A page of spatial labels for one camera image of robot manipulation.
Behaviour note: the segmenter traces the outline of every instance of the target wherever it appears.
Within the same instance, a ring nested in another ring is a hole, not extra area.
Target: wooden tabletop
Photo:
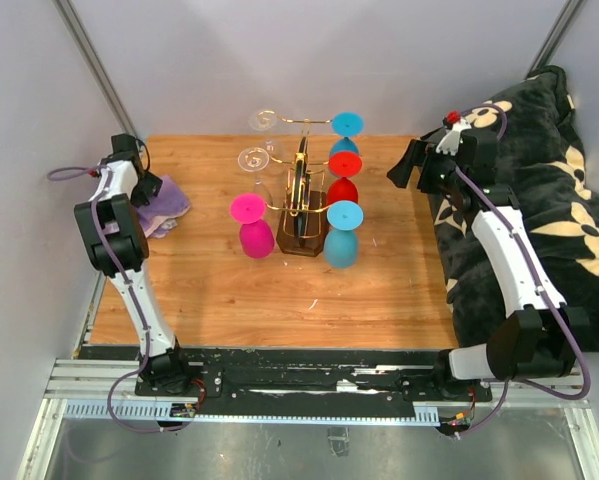
[[[289,153],[295,136],[278,137]],[[168,323],[182,345],[357,348],[456,346],[426,196],[411,182],[397,189],[386,172],[408,137],[355,138],[363,157],[352,178],[365,220],[357,230],[359,260],[330,268],[317,258],[282,254],[246,257],[239,225],[228,207],[252,191],[254,178],[237,165],[256,136],[155,136],[148,146],[152,171],[168,174],[192,209],[163,239],[150,239],[149,269]],[[311,137],[310,159],[327,159],[336,140]],[[279,201],[282,166],[263,180]],[[333,178],[326,178],[327,186]],[[278,216],[267,217],[276,232]],[[90,343],[137,344],[123,302],[107,284]]]

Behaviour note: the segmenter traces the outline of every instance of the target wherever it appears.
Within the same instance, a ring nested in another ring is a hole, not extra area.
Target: pink disc
[[[275,237],[264,220],[244,223],[239,230],[243,253],[250,258],[264,258],[275,249]]]
[[[265,200],[255,193],[239,195],[230,205],[230,215],[232,215],[232,218],[243,224],[261,220],[265,212]]]

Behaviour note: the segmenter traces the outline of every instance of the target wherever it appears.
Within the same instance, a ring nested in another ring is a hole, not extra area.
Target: black floral pillow
[[[530,241],[555,286],[569,305],[588,313],[593,332],[579,339],[581,346],[599,351],[599,195],[586,185],[565,72],[554,66],[532,72],[492,102],[508,118],[497,182],[516,193]],[[493,108],[474,109],[467,118],[474,128],[501,127]],[[430,203],[457,339],[461,346],[483,343],[505,320],[501,290],[461,215],[441,196]]]

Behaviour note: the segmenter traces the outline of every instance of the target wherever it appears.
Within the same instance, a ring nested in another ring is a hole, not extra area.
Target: metal pole
[[[530,70],[528,73],[533,70],[543,67],[547,65],[555,51],[561,44],[563,37],[566,32],[572,25],[572,22],[577,17],[579,12],[581,11],[581,7],[586,3],[587,0],[567,0],[566,4],[563,6],[561,13],[557,17],[555,24],[552,26],[548,37],[544,41],[541,49],[537,53],[532,65],[530,66]]]
[[[126,133],[138,137],[137,130],[135,129],[132,120],[130,120],[128,112],[126,112],[126,109],[121,103],[121,99],[119,98],[119,95],[117,95],[90,38],[88,38],[88,34],[86,33],[72,2],[70,0],[53,0],[53,2],[63,18],[66,27],[70,31],[72,38],[77,44],[77,47],[81,51],[83,58],[88,64],[95,80],[99,84],[101,92],[104,97],[106,97],[108,105],[110,105],[115,117],[117,117],[117,121]]]

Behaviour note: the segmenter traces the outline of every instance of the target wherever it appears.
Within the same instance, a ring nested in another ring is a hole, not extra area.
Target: blue disc
[[[339,152],[354,152],[359,155],[359,149],[357,148],[357,145],[355,145],[355,142],[350,140],[348,137],[343,137],[337,140],[337,142],[330,149],[329,156],[332,157],[335,153]]]
[[[352,267],[359,256],[359,240],[355,232],[331,230],[323,246],[326,261],[334,268]]]
[[[354,137],[363,130],[363,119],[356,113],[340,113],[332,119],[332,129],[342,137]]]
[[[355,202],[340,200],[330,205],[328,222],[337,230],[354,230],[363,222],[363,210]]]

